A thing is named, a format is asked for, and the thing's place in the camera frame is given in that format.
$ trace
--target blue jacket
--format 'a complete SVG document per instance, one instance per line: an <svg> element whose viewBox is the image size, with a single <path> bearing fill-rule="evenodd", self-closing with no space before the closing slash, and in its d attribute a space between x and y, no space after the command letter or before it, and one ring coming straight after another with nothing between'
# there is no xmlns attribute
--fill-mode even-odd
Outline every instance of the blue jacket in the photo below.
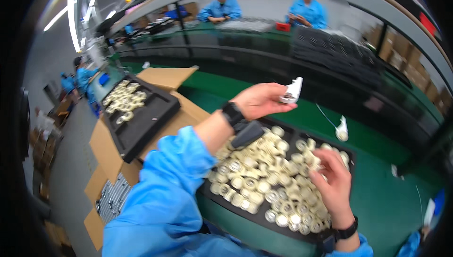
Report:
<svg viewBox="0 0 453 257"><path fill-rule="evenodd" d="M325 29L327 28L327 15L323 6L316 0L312 0L310 5L305 5L303 0L295 0L293 5L288 10L289 13L294 15L300 15L305 17L305 19L313 26L315 29ZM286 23L289 22L289 17L286 15Z"/></svg>
<svg viewBox="0 0 453 257"><path fill-rule="evenodd" d="M103 256L260 256L230 239L197 233L202 225L195 192L216 160L200 141L192 126L177 136L159 140L151 151L121 215L104 228ZM353 253L333 257L373 255L365 237Z"/></svg>
<svg viewBox="0 0 453 257"><path fill-rule="evenodd" d="M72 90L75 89L74 79L71 76L61 78L61 87L66 91L66 93L69 94Z"/></svg>
<svg viewBox="0 0 453 257"><path fill-rule="evenodd" d="M84 67L77 69L77 87L82 94L87 92L88 81L90 80L90 77L93 77L94 74L96 74L97 71L98 68L94 70L89 70Z"/></svg>
<svg viewBox="0 0 453 257"><path fill-rule="evenodd" d="M223 17L223 14L227 14L231 19L241 17L242 10L237 0L225 0L223 6L220 6L220 2L217 0L213 0L205 8L201 9L197 18L202 22L208 22L209 20L207 18L209 16L218 18Z"/></svg>

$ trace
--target black cap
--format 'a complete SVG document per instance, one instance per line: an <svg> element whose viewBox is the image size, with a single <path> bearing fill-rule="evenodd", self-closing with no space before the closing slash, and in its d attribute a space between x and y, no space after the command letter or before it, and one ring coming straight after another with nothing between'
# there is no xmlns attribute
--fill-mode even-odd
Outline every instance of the black cap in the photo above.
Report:
<svg viewBox="0 0 453 257"><path fill-rule="evenodd" d="M79 66L80 62L82 62L82 57L81 56L77 56L76 58L74 58L74 66L75 67Z"/></svg>

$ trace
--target black tray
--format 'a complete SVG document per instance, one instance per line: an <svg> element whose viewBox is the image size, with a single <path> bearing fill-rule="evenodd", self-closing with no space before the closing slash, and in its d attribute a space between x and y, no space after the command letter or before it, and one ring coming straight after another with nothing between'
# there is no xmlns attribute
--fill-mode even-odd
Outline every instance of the black tray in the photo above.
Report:
<svg viewBox="0 0 453 257"><path fill-rule="evenodd" d="M283 140L287 141L289 143L289 150L286 152L287 156L286 159L290 160L291 159L291 154L298 152L298 150L295 147L295 142L298 139L303 139L307 140L308 138L313 138L316 141L316 147L320 147L322 143L328 143L332 147L336 147L339 151L345 151L348 156L349 156L349 171L351 175L354 177L354 169L355 169L355 162L356 162L356 154L352 152L351 150L345 149L339 145L337 145L335 142L324 140L322 138L318 138L314 135L311 135L301 129L296 129L293 127L290 127L286 123L280 122L278 120L275 120L270 117L266 118L261 118L258 119L258 121L261 122L261 124L265 127L271 128L274 125L278 125L281 128L285 130L285 135L283 136ZM328 237L331 234L330 229L326 229L320 233L309 233L308 235L303 235L299 232L292 232L289 228L281 228L277 226L276 223L269 223L265 218L264 214L267 210L270 209L270 203L264 200L263 204L261 204L257 214L253 215L250 214L247 211L242 210L241 208L237 208L233 206L230 202L226 201L222 196L220 195L215 195L210 191L210 186L211 182L208 180L205 180L202 186L198 189L198 191L203 194L205 197L211 199L212 201L216 202L217 204L221 205L222 207L232 211L233 213L240 215L243 218L246 218L249 221L252 221L254 223L259 224L260 226L264 226L265 228L271 229L275 232L284 234L286 236L298 239L298 240L303 240L305 242L309 243L319 243L323 241L326 237ZM272 189L278 189L280 188L280 185L272 186Z"/></svg>
<svg viewBox="0 0 453 257"><path fill-rule="evenodd" d="M124 112L116 110L114 113L107 113L105 109L110 104L104 107L102 102L116 85L123 80L140 84L140 87L135 91L145 92L147 97L143 100L143 107L137 107L132 111L134 117L130 121L118 125L116 120ZM159 129L179 111L181 105L176 97L129 74L117 82L112 90L101 101L105 123L121 157L126 163L130 163L139 155Z"/></svg>

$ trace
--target white wire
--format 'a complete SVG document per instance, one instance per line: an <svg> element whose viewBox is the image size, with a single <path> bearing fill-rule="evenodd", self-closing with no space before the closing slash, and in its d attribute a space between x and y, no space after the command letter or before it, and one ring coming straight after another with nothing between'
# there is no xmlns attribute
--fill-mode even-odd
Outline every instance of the white wire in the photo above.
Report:
<svg viewBox="0 0 453 257"><path fill-rule="evenodd" d="M337 128L335 126L335 124L332 123L332 121L330 121L330 119L326 116L326 114L323 112L323 110L320 108L320 106L318 105L318 103L316 103L316 106L318 107L319 111L324 115L324 117L333 125L333 127Z"/></svg>
<svg viewBox="0 0 453 257"><path fill-rule="evenodd" d="M420 199L420 210L422 211L422 225L423 225L423 207L422 207L422 198L420 197L420 191L419 187L415 186L417 188L417 192L419 193L419 199Z"/></svg>

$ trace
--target black watch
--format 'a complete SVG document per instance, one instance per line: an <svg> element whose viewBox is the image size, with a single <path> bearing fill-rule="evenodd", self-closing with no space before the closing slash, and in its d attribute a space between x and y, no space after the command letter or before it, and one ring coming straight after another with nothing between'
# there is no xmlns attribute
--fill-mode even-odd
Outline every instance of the black watch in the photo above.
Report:
<svg viewBox="0 0 453 257"><path fill-rule="evenodd" d="M247 123L247 120L242 115L239 108L234 102L226 102L222 106L223 116L226 118L228 123L234 129L234 133L237 134L243 126Z"/></svg>
<svg viewBox="0 0 453 257"><path fill-rule="evenodd" d="M357 227L359 225L359 219L356 216L354 216L354 218L356 220L354 221L352 226L348 227L347 229L334 229L333 230L335 242L337 242L338 239L348 239L352 235L354 235L354 233L356 233Z"/></svg>

